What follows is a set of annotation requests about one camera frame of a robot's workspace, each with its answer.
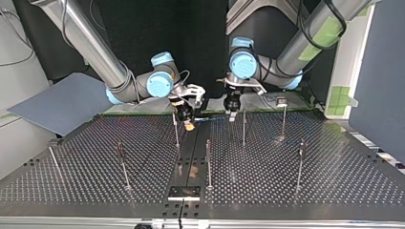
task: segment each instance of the vertical metal rod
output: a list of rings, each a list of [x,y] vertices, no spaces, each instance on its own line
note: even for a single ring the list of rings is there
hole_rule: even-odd
[[[245,126],[246,126],[247,120],[246,120],[246,110],[244,110],[244,146],[246,144],[246,130],[245,130]]]
[[[213,189],[212,182],[211,182],[211,141],[208,139],[206,140],[206,162],[208,165],[208,190]]]
[[[296,188],[296,193],[300,191],[300,182],[301,182],[301,173],[302,173],[302,168],[303,168],[303,157],[300,156],[300,168],[298,170],[298,179],[297,179],[297,188]]]
[[[285,130],[286,130],[286,117],[287,117],[287,106],[284,107],[283,113],[283,129],[281,131],[281,136],[284,138]]]
[[[49,149],[50,152],[51,152],[51,155],[52,155],[52,159],[53,159],[54,164],[56,165],[57,168],[59,168],[59,163],[57,162],[56,156],[54,155],[54,151],[53,151],[52,146],[48,147],[48,149]]]
[[[127,171],[126,171],[126,167],[125,167],[125,162],[122,162],[122,170],[124,171],[124,175],[125,175],[125,180],[126,180],[126,183],[127,183],[127,189],[128,190],[130,190],[130,189],[132,189],[132,187],[131,187],[131,185],[129,184],[129,178],[128,178],[128,173],[127,173]]]
[[[298,194],[298,192],[301,189],[300,182],[301,182],[303,161],[307,156],[307,142],[304,139],[301,139],[301,143],[300,143],[300,146],[299,146],[299,155],[300,155],[300,168],[298,169],[296,194]]]
[[[177,129],[177,121],[176,121],[176,115],[173,113],[173,125],[175,126],[175,133],[176,133],[176,146],[179,149],[180,148],[180,143],[179,143],[179,132]]]
[[[121,166],[122,166],[122,172],[124,173],[124,176],[125,176],[126,189],[131,190],[132,187],[131,187],[131,184],[129,183],[128,172],[125,167],[126,155],[125,155],[124,146],[123,146],[123,143],[121,140],[119,140],[117,143],[117,157],[118,157],[119,164],[121,164]]]

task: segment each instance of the light blue joint cover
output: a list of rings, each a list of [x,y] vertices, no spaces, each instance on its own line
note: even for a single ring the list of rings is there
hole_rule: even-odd
[[[253,42],[252,39],[237,36],[237,37],[233,38],[231,47],[234,47],[234,48],[237,48],[237,47],[249,48],[250,45],[253,46],[253,44],[254,44],[254,42]]]
[[[164,63],[167,63],[170,61],[173,61],[173,57],[172,57],[172,54],[170,54],[170,52],[161,52],[159,54],[156,54],[151,59],[153,67],[156,67],[160,64],[164,64]]]
[[[251,78],[257,70],[257,61],[249,52],[236,52],[230,57],[229,68],[240,79]]]
[[[303,73],[303,71],[300,71],[299,74],[301,74],[301,75],[295,77],[294,80],[290,84],[286,85],[282,89],[287,89],[287,90],[296,89],[298,87],[298,85],[300,84],[301,80],[303,79],[302,73]]]
[[[108,88],[105,89],[105,93],[107,94],[108,100],[110,100],[112,104],[119,105],[123,103],[116,99],[116,97],[110,92],[110,90],[108,90]]]
[[[173,79],[169,73],[155,72],[149,76],[146,89],[153,97],[166,97],[173,90]]]

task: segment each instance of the metal post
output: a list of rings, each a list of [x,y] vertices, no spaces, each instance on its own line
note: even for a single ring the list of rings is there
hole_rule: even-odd
[[[131,187],[131,185],[129,183],[128,172],[127,172],[126,167],[125,167],[126,155],[125,155],[123,143],[120,140],[117,143],[117,157],[118,157],[119,164],[121,164],[121,166],[122,166],[122,172],[124,173],[124,176],[125,176],[125,182],[126,182],[125,189],[131,190],[132,187]]]
[[[179,131],[178,131],[178,125],[177,125],[177,120],[176,120],[176,115],[173,113],[173,125],[175,126],[175,133],[176,133],[176,147],[179,149],[180,148],[180,143],[179,143]]]
[[[283,129],[281,132],[281,136],[285,136],[285,131],[286,131],[286,117],[287,117],[287,106],[284,107],[284,112],[283,112]]]
[[[243,143],[244,146],[245,146],[245,144],[246,144],[246,130],[245,130],[246,123],[247,123],[247,120],[246,120],[246,110],[244,110],[244,143]]]
[[[286,136],[285,136],[285,134],[286,134],[286,118],[287,118],[287,107],[288,107],[287,99],[285,97],[283,97],[283,96],[277,96],[277,98],[276,98],[276,106],[278,108],[284,108],[284,111],[283,111],[283,126],[282,126],[282,129],[281,129],[281,135],[279,136],[279,140],[283,141],[286,138]]]
[[[211,182],[211,141],[208,139],[206,140],[206,162],[208,165],[208,190],[212,190],[214,187],[212,186]]]
[[[54,165],[56,165],[56,167],[59,168],[59,163],[57,162],[56,156],[54,155],[54,151],[53,151],[52,146],[48,147],[48,149],[49,149],[50,152],[51,152]]]
[[[303,162],[306,158],[307,155],[307,143],[305,142],[304,139],[301,139],[301,143],[299,146],[299,156],[300,156],[300,167],[298,169],[298,178],[297,178],[297,188],[296,188],[296,194],[298,194],[298,192],[301,189],[300,183],[301,183],[301,174],[302,174],[302,168],[303,168]]]

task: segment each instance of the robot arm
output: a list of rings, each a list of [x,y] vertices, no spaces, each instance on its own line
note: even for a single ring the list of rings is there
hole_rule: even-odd
[[[183,84],[169,52],[159,53],[152,58],[153,71],[134,76],[105,44],[75,0],[29,1],[51,18],[89,62],[105,82],[106,94],[111,102],[119,104],[141,101],[150,96],[168,97],[186,129],[194,129],[194,111],[187,98],[196,96],[195,106],[198,107],[202,103],[205,90],[196,85]]]
[[[229,55],[231,72],[224,79],[227,93],[224,106],[231,113],[230,121],[234,120],[241,107],[239,97],[246,87],[253,88],[258,95],[266,92],[262,83],[281,89],[295,89],[308,63],[322,50],[331,48],[343,35],[345,21],[353,20],[371,2],[321,1],[276,60],[255,53],[253,40],[235,37]]]

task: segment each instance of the perforated metal table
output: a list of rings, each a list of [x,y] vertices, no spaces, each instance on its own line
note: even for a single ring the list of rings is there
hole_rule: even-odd
[[[342,226],[342,220],[343,227],[404,226],[405,176],[321,113],[288,113],[284,140],[282,114],[247,114],[245,146],[241,115],[234,123],[213,117],[190,133],[179,127],[180,150],[171,115],[95,118],[53,147],[60,168],[44,152],[0,180],[0,223],[80,217],[114,225],[120,219],[123,227],[177,226],[179,219],[219,227]],[[206,189],[208,139],[212,190]],[[303,139],[308,156],[297,189]],[[131,190],[117,162],[119,140]],[[200,187],[200,201],[169,201],[175,186]]]

